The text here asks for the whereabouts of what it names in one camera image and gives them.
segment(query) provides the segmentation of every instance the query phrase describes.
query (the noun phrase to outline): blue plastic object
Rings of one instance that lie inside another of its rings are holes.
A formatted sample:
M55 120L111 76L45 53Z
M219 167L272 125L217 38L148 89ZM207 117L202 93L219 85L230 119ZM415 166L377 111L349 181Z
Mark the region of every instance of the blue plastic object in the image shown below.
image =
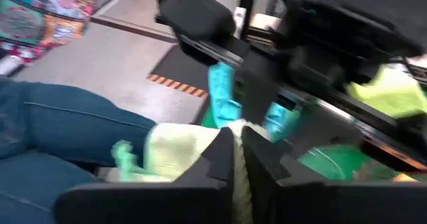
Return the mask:
M233 101L234 69L222 62L209 68L209 95L213 119L218 128L240 118L242 106ZM272 142L283 137L288 110L272 103L264 121L264 128L270 133Z

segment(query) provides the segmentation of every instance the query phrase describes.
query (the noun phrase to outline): denim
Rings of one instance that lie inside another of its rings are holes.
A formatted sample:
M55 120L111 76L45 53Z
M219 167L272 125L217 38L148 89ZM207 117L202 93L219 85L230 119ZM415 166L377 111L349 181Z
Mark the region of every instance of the denim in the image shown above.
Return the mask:
M154 125L76 87L0 79L0 223L53 223L60 194L98 181L68 161L113 167L126 140L142 164Z

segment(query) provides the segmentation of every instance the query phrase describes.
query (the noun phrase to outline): black mat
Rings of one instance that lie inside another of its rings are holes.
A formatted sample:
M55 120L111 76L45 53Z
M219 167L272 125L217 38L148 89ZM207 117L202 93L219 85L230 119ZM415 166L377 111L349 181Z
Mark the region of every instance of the black mat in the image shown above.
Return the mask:
M165 77L208 92L208 69L208 66L188 57L181 51L179 45L175 45L159 61L150 75ZM209 97L201 105L192 123L200 125L208 108Z

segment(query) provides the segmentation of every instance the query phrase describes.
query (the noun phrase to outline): paisley bag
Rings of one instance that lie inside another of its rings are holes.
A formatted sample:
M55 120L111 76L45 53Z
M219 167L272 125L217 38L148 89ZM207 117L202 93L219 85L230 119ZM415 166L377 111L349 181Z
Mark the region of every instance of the paisley bag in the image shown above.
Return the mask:
M0 48L30 63L81 37L95 0L0 0Z

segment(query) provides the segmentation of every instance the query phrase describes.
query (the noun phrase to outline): orange and black striped tape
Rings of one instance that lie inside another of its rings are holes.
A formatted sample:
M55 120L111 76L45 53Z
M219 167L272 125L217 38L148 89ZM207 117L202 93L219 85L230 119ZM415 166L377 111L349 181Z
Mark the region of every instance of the orange and black striped tape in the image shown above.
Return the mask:
M178 81L167 79L165 77L160 77L159 75L150 74L147 76L147 79L155 83L165 85L166 87L171 87L175 90L182 91L196 97L206 98L209 95L207 91L192 87L184 83L180 83Z

